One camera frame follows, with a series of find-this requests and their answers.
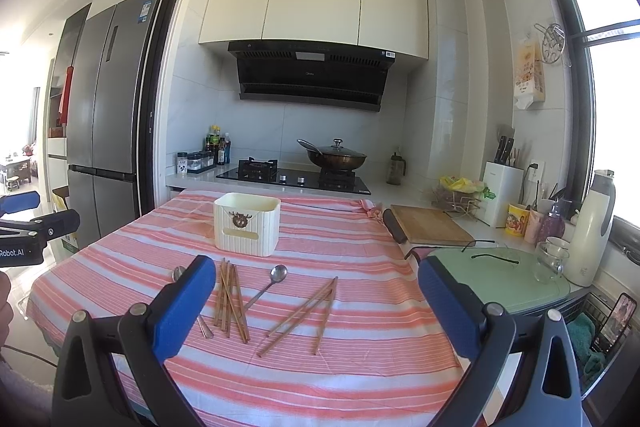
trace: black range hood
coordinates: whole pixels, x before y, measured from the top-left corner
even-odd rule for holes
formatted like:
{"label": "black range hood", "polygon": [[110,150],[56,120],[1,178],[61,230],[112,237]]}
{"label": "black range hood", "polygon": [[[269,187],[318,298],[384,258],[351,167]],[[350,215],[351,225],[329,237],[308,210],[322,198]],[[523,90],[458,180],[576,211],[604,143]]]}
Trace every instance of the black range hood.
{"label": "black range hood", "polygon": [[334,42],[231,41],[241,100],[380,110],[396,54]]}

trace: wooden stool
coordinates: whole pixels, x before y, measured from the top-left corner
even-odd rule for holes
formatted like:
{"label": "wooden stool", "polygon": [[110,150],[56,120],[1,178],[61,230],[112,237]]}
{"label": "wooden stool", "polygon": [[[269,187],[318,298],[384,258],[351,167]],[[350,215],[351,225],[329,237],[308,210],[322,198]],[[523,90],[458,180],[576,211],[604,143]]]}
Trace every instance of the wooden stool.
{"label": "wooden stool", "polygon": [[20,188],[20,178],[18,176],[11,176],[6,179],[6,189],[11,191],[14,188]]}

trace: gas stove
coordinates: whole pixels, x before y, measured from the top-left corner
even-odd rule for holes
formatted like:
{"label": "gas stove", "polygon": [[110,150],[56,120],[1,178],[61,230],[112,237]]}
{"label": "gas stove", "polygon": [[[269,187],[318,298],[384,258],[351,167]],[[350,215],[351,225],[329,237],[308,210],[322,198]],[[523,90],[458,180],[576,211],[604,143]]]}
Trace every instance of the gas stove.
{"label": "gas stove", "polygon": [[254,158],[240,160],[238,168],[216,176],[226,180],[238,180],[285,187],[315,188],[334,192],[370,195],[367,185],[353,171],[302,171],[281,169],[277,160],[258,162]]}

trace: pink and white striped cloth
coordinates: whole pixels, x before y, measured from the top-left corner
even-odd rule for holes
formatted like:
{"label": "pink and white striped cloth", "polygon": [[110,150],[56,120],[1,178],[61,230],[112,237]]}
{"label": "pink and white striped cloth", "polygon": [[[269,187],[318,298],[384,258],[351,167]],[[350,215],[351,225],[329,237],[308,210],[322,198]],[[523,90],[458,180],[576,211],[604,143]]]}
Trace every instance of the pink and white striped cloth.
{"label": "pink and white striped cloth", "polygon": [[[270,257],[217,250],[213,201],[220,192],[186,190],[177,198],[85,248],[39,277],[27,313],[61,346],[74,311],[120,315],[150,302],[175,266],[197,254],[238,265],[248,301],[275,264],[289,275],[248,312],[251,341],[236,325],[213,340],[191,329],[166,361],[204,423],[215,426],[424,427],[462,376],[449,341],[416,277],[386,228],[369,216],[370,201],[283,198],[280,240]],[[324,305],[259,358],[264,335],[329,279],[337,297],[316,356],[313,340]],[[217,291],[202,310],[212,326]],[[131,373],[116,358],[130,399],[143,404]]]}

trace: wok handle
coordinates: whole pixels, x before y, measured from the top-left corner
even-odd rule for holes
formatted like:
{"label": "wok handle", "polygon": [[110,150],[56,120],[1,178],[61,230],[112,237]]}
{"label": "wok handle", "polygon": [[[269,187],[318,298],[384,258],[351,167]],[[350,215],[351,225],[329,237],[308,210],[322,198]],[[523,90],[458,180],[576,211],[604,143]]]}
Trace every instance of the wok handle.
{"label": "wok handle", "polygon": [[321,150],[319,150],[318,147],[316,147],[312,143],[309,143],[306,140],[298,140],[298,143],[300,145],[302,145],[302,147],[304,147],[308,151],[317,152],[318,154],[322,154]]}

